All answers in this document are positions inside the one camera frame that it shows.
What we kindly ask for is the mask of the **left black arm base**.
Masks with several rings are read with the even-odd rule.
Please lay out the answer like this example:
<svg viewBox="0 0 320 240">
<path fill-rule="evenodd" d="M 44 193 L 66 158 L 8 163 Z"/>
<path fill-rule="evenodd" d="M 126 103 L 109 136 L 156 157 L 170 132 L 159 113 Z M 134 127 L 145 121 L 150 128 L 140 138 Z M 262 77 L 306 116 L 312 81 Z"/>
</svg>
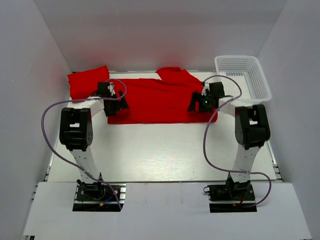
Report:
<svg viewBox="0 0 320 240">
<path fill-rule="evenodd" d="M 116 195 L 109 186 L 77 181 L 77 188 L 73 201 L 73 212 L 115 212 L 122 210 L 126 197 L 125 184 L 112 184 Z"/>
</svg>

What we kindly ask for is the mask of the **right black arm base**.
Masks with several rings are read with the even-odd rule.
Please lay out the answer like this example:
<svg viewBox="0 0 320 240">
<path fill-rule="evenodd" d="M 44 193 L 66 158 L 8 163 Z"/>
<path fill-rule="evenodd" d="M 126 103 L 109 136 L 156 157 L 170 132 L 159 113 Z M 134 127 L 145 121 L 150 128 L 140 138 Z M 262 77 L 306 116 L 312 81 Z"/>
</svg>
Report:
<svg viewBox="0 0 320 240">
<path fill-rule="evenodd" d="M 230 193 L 225 184 L 211 184 L 203 188 L 208 194 L 210 213 L 255 213 L 256 198 L 253 186 L 248 190 Z"/>
</svg>

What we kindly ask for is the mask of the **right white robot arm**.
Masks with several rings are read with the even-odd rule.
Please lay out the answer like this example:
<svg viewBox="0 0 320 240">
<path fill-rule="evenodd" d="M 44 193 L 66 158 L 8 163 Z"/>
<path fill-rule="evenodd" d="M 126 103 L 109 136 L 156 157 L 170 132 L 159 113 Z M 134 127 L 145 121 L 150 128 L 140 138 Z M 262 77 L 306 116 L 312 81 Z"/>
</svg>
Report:
<svg viewBox="0 0 320 240">
<path fill-rule="evenodd" d="M 251 104 L 239 100 L 239 96 L 226 95 L 221 82 L 210 83 L 205 94 L 193 92 L 187 110 L 201 113 L 219 110 L 234 117 L 234 134 L 238 143 L 234 165 L 228 170 L 225 187 L 226 195 L 236 200 L 250 184 L 250 172 L 256 156 L 265 142 L 270 139 L 271 131 L 266 108 L 263 104 Z"/>
</svg>

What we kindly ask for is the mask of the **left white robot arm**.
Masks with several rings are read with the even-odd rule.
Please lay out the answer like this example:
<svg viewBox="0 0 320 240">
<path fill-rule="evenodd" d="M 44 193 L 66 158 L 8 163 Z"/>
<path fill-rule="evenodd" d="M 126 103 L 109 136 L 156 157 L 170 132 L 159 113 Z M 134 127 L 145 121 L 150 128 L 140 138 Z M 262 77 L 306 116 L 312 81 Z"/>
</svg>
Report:
<svg viewBox="0 0 320 240">
<path fill-rule="evenodd" d="M 98 170 L 92 150 L 93 143 L 93 117 L 104 113 L 107 118 L 113 117 L 117 112 L 129 109 L 124 97 L 127 91 L 116 92 L 114 82 L 99 82 L 97 90 L 87 99 L 73 101 L 61 110 L 59 140 L 71 153 L 75 164 L 79 166 L 80 183 L 91 184 L 88 193 L 99 200 L 105 196 L 106 187 L 100 184 L 103 179 Z"/>
</svg>

